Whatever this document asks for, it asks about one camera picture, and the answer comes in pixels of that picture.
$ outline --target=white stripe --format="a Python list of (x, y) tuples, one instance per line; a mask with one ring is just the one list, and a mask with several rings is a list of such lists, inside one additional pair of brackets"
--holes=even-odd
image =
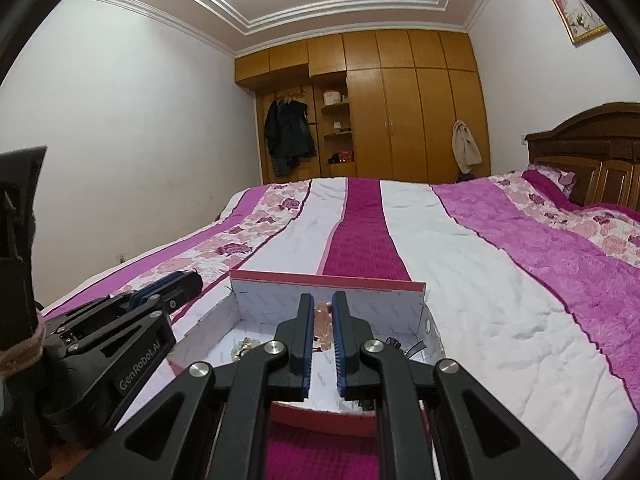
[[(315, 274), (327, 240), (342, 217), (345, 200), (345, 178), (313, 180), (308, 199), (300, 216), (260, 248), (242, 268)], [(227, 296), (231, 290), (230, 287), (229, 278), (225, 278), (197, 300), (187, 313), (172, 326), (176, 340), (180, 341), (184, 338), (188, 330)], [(203, 349), (202, 359), (206, 357), (208, 351), (209, 349)], [(173, 378), (173, 372), (165, 360), (145, 384), (119, 422), (118, 427), (129, 420)]]
[(430, 186), (382, 183), (389, 234), (459, 360), (582, 480), (600, 480), (637, 419), (622, 381), (542, 285), (457, 225)]

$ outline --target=metal screw cap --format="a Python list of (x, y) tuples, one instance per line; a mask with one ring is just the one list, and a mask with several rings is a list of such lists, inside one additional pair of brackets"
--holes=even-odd
[(377, 354), (385, 349), (385, 344), (379, 339), (369, 339), (364, 343), (364, 349), (372, 354)]
[(460, 370), (460, 365), (453, 359), (443, 359), (440, 361), (440, 364), (438, 364), (438, 368), (443, 373), (454, 374)]
[(284, 351), (284, 345), (280, 341), (272, 340), (264, 344), (264, 351), (267, 354), (277, 355)]
[(189, 367), (189, 375), (191, 377), (204, 377), (209, 373), (209, 365), (203, 362), (197, 362)]

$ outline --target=bed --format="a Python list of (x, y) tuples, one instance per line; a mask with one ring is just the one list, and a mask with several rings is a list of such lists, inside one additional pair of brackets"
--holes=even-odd
[[(576, 174), (572, 189), (541, 168), (443, 186), (332, 178), (252, 188), (213, 224), (92, 277), (46, 315), (196, 269), (202, 294), (172, 316), (180, 340), (228, 294), (232, 269), (426, 282), (447, 356), (581, 480), (634, 478), (640, 105), (594, 108), (527, 140), (532, 163)], [(173, 376), (161, 366), (127, 416)], [(344, 478), (375, 478), (375, 453), (362, 446), (351, 452), (358, 476)]]

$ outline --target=magenta stripe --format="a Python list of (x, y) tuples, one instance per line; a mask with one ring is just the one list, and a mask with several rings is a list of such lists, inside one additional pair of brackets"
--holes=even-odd
[(640, 269), (577, 233), (537, 222), (486, 178), (433, 189), (454, 220), (554, 293), (640, 410)]
[(191, 300), (189, 303), (187, 303), (182, 310), (180, 310), (175, 317), (171, 320), (171, 324), (175, 324), (178, 322), (178, 320), (180, 318), (182, 318), (182, 316), (184, 316), (189, 309), (193, 306), (193, 304), (198, 301), (201, 297), (203, 297), (205, 294), (207, 294), (213, 287), (215, 287), (217, 284), (219, 284), (222, 280), (224, 280), (228, 275), (229, 275), (229, 271), (230, 270), (235, 270), (235, 269), (239, 269), (240, 267), (242, 267), (255, 253), (258, 252), (258, 250), (260, 250), (261, 248), (263, 248), (265, 246), (265, 244), (267, 244), (268, 242), (270, 242), (274, 236), (279, 235), (281, 232), (284, 231), (284, 229), (286, 229), (287, 227), (289, 227), (289, 225), (291, 224), (291, 222), (293, 222), (296, 218), (298, 218), (301, 214), (302, 214), (302, 210), (305, 207), (306, 204), (306, 199), (309, 198), (309, 195), (311, 194), (311, 183), (313, 182), (313, 180), (309, 181), (309, 184), (306, 188), (306, 195), (305, 197), (302, 199), (302, 203), (300, 204), (300, 209), (298, 209), (298, 212), (296, 213), (295, 216), (293, 216), (292, 218), (289, 219), (289, 221), (284, 224), (284, 226), (281, 229), (278, 229), (276, 232), (274, 232), (274, 234), (270, 235), (269, 237), (267, 237), (267, 239), (265, 241), (263, 241), (259, 246), (257, 246), (254, 249), (254, 252), (252, 252), (251, 254), (249, 254), (244, 260), (242, 260), (241, 262), (239, 262), (235, 267), (233, 267), (232, 269), (227, 270), (226, 272), (224, 272), (222, 275), (218, 276), (212, 283), (209, 283), (209, 285), (207, 285), (206, 287), (204, 287), (201, 291), (201, 293), (198, 295), (197, 298), (194, 298), (193, 300)]
[(606, 210), (606, 211), (616, 211), (622, 214), (625, 214), (632, 220), (636, 222), (640, 222), (640, 212), (634, 211), (631, 208), (625, 207), (623, 205), (618, 204), (593, 204), (587, 205), (584, 207), (580, 207), (579, 205), (574, 204), (573, 202), (569, 202), (569, 199), (564, 195), (562, 191), (549, 180), (546, 176), (539, 173), (536, 170), (527, 170), (522, 173), (522, 177), (524, 180), (529, 182), (537, 192), (542, 193), (546, 196), (558, 209), (563, 209), (565, 211), (574, 212), (574, 211), (590, 211), (590, 210)]
[(89, 301), (93, 301), (103, 296), (108, 296), (138, 277), (140, 274), (153, 269), (155, 266), (158, 266), (171, 258), (175, 258), (184, 251), (193, 249), (204, 240), (238, 225), (254, 211), (258, 202), (260, 202), (260, 199), (264, 196), (264, 193), (268, 188), (269, 186), (260, 186), (248, 189), (244, 192), (244, 195), (231, 212), (231, 215), (219, 224), (213, 225), (204, 231), (186, 238), (185, 240), (181, 240), (180, 242), (165, 247), (153, 254), (132, 262), (128, 266), (112, 272), (92, 285), (89, 285), (86, 289), (81, 290), (55, 309), (51, 310), (45, 318), (49, 319), (52, 316), (59, 316), (60, 314), (64, 314), (65, 312)]
[(411, 281), (386, 228), (379, 180), (349, 178), (344, 217), (322, 274)]

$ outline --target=white container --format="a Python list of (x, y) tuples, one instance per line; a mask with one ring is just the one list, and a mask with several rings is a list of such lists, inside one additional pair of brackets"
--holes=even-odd
[(325, 90), (322, 94), (324, 106), (335, 105), (342, 102), (342, 94), (339, 90)]

